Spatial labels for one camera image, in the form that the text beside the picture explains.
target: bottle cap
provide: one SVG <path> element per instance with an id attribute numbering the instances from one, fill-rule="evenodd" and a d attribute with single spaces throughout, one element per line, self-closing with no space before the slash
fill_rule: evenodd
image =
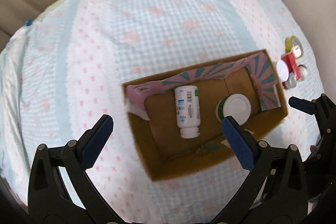
<path id="1" fill-rule="evenodd" d="M 299 65 L 299 70 L 300 70 L 300 74 L 301 74 L 301 78 L 299 79 L 299 82 L 305 81 L 307 79 L 307 75 L 308 75 L 308 70 L 307 70 L 306 66 Z"/>
<path id="2" fill-rule="evenodd" d="M 294 45 L 291 48 L 291 52 L 293 53 L 295 58 L 299 58 L 302 55 L 302 51 L 299 45 Z"/>
<path id="3" fill-rule="evenodd" d="M 286 89 L 293 89 L 296 87 L 296 78 L 293 72 L 289 74 L 288 80 L 285 82 Z"/>
<path id="4" fill-rule="evenodd" d="M 232 116 L 239 125 L 244 124 L 251 115 L 251 103 L 242 94 L 233 94 L 222 99 L 216 107 L 216 117 L 219 121 L 226 116 Z"/>
<path id="5" fill-rule="evenodd" d="M 191 139 L 199 136 L 198 127 L 181 128 L 181 138 Z"/>
<path id="6" fill-rule="evenodd" d="M 289 77 L 288 66 L 282 59 L 275 64 L 277 74 L 279 76 L 280 82 L 285 82 Z"/>

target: bed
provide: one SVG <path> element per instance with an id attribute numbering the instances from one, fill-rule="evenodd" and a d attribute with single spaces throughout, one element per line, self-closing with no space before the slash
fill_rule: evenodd
<path id="1" fill-rule="evenodd" d="M 30 166 L 40 143 L 78 139 L 102 114 L 115 121 L 87 173 L 127 222 L 196 223 L 211 220 L 247 176 L 235 157 L 178 179 L 151 182 L 134 147 L 121 84 L 232 55 L 267 49 L 276 61 L 285 39 L 304 48 L 298 60 L 309 77 L 291 96 L 320 96 L 313 51 L 281 0 L 60 0 L 21 27 L 0 54 L 0 168 L 27 203 Z M 306 159 L 319 131 L 314 117 L 289 115 L 265 138 L 295 143 Z M 73 201 L 80 204 L 62 170 Z"/>

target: cardboard box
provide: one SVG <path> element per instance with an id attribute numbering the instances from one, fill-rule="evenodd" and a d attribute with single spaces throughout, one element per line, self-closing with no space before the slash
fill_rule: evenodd
<path id="1" fill-rule="evenodd" d="M 124 83 L 123 86 L 126 88 L 128 85 L 163 80 L 183 71 L 215 65 L 219 62 L 236 61 L 258 52 L 262 51 L 152 75 Z M 232 150 L 222 143 L 225 137 L 221 131 L 221 123 L 215 115 L 216 105 L 224 97 L 241 93 L 250 100 L 251 117 L 242 125 L 242 128 L 253 131 L 254 137 L 258 140 L 287 116 L 286 101 L 280 84 L 277 84 L 276 88 L 281 107 L 261 111 L 257 91 L 246 68 L 230 74 L 223 80 L 204 80 L 190 83 L 190 85 L 196 85 L 199 91 L 201 124 L 199 126 L 200 135 L 197 138 L 182 139 L 180 137 L 180 128 L 176 123 L 174 90 L 147 97 L 145 108 L 150 121 L 145 121 L 131 113 L 128 114 L 137 151 L 148 176 L 153 181 L 197 172 L 233 156 Z"/>

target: product label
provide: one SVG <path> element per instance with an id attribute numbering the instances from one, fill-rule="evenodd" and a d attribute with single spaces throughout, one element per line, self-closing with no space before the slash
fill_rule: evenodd
<path id="1" fill-rule="evenodd" d="M 192 118 L 194 116 L 193 105 L 188 105 L 188 116 Z"/>
<path id="2" fill-rule="evenodd" d="M 192 96 L 192 92 L 191 91 L 187 91 L 187 101 L 188 101 L 188 103 L 192 103 L 193 102 L 193 96 Z"/>

